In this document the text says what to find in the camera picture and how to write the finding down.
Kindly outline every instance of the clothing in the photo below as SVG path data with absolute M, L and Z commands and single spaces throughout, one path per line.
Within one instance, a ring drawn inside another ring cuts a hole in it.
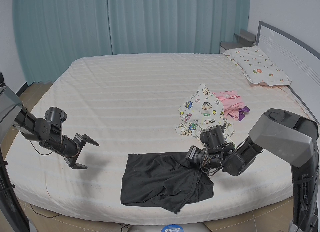
M 225 118 L 223 103 L 203 83 L 196 93 L 186 98 L 179 108 L 182 123 L 176 127 L 177 134 L 199 139 L 202 130 L 209 126 L 221 125 L 225 140 L 234 133 L 233 124 Z
M 187 153 L 130 154 L 122 178 L 123 205 L 160 206 L 177 214 L 186 203 L 214 196 L 213 182 Z
M 214 95 L 222 102 L 225 117 L 229 115 L 233 119 L 241 121 L 244 118 L 244 111 L 250 111 L 236 90 L 214 92 Z

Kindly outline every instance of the nightstand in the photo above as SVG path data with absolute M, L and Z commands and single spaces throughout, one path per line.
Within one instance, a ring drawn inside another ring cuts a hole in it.
M 234 33 L 234 36 L 237 42 L 221 42 L 220 43 L 220 53 L 235 48 L 242 48 L 242 47 L 251 47 L 254 45 L 256 41 L 256 36 L 244 29 L 240 29 L 240 33 Z

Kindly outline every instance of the tiled floor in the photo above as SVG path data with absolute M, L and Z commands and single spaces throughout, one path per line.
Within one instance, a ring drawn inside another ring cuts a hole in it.
M 23 104 L 29 109 L 41 99 L 43 94 L 50 88 L 52 84 L 32 84 L 20 96 Z M 4 157 L 6 157 L 10 146 L 16 137 L 18 131 L 13 127 L 8 131 L 5 139 L 1 144 Z M 27 216 L 32 219 L 39 232 L 120 232 L 121 226 L 117 223 L 87 221 L 67 216 L 58 216 L 56 218 L 46 218 L 35 214 L 29 203 L 20 201 L 22 209 Z M 49 210 L 33 206 L 34 210 L 47 217 L 55 216 L 56 213 Z M 221 220 L 204 222 L 208 228 L 216 232 L 270 232 L 270 231 L 288 231 L 289 221 L 293 215 L 292 197 L 282 202 L 278 202 L 254 211 L 250 211 L 238 216 L 225 218 Z M 12 232 L 8 222 L 0 212 L 1 232 Z

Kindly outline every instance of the purple fabric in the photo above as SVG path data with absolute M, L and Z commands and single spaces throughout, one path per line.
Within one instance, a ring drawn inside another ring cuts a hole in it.
M 244 108 L 239 108 L 239 121 L 241 122 L 241 120 L 245 117 L 245 112 L 249 112 L 250 109 L 245 106 Z

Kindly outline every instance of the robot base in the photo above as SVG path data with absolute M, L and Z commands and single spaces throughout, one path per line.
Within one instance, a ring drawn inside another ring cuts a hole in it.
M 133 225 L 128 232 L 211 232 L 203 223 L 190 223 L 180 225 Z

